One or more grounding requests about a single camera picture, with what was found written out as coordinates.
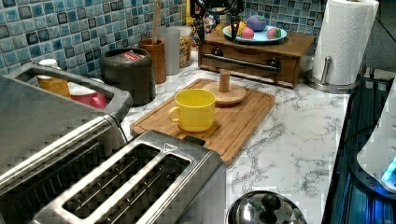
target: yellow cup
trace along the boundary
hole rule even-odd
[[[168,117],[188,132],[203,132],[209,129],[215,120],[216,95],[202,89],[188,89],[175,96],[177,106],[172,107]]]

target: stainless steel pot lid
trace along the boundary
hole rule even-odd
[[[303,213],[289,199],[258,190],[240,197],[227,214],[228,224],[306,224]]]

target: toaster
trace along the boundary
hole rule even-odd
[[[225,164],[147,131],[36,214],[32,223],[224,223]]]

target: bamboo cutting board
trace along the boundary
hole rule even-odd
[[[197,79],[185,89],[198,89],[212,82],[208,79]],[[206,141],[204,147],[219,153],[227,165],[232,164],[247,140],[254,134],[262,120],[275,102],[275,96],[246,88],[246,98],[233,106],[216,106],[213,126],[200,133],[190,133],[180,129],[177,123],[168,118],[168,111],[176,105],[174,97],[158,105],[141,119],[130,126],[131,134],[156,130],[177,138],[186,135]]]

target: white marble countertop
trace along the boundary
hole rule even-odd
[[[219,80],[191,66],[156,86],[156,98],[131,108],[121,126],[129,138],[132,122],[172,97],[197,78]],[[316,91],[300,83],[294,90],[232,77],[231,82],[276,97],[276,103],[236,161],[227,168],[227,208],[243,194],[271,190],[303,211],[308,223],[321,222],[330,187],[348,95]]]

